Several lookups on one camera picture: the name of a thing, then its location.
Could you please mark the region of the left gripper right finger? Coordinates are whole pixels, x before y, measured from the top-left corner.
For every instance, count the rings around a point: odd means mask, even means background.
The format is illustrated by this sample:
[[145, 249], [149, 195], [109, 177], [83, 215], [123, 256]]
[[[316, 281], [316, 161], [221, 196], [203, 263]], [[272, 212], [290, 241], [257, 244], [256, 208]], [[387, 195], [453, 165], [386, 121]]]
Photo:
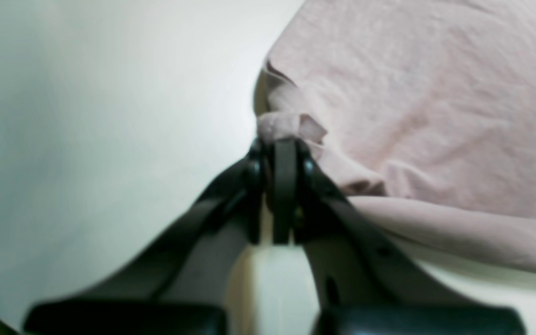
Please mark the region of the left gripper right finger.
[[452, 290], [364, 218], [299, 139], [268, 149], [274, 243], [302, 246], [320, 306], [314, 335], [524, 335], [519, 314]]

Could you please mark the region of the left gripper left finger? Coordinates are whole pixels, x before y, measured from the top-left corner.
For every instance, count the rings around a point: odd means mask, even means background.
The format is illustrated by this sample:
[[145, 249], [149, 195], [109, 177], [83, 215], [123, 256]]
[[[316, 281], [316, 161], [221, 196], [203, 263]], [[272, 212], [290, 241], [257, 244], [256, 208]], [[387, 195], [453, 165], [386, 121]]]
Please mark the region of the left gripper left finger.
[[265, 149], [249, 152], [127, 265], [76, 295], [35, 305], [30, 335], [227, 335], [223, 307], [241, 252], [259, 241]]

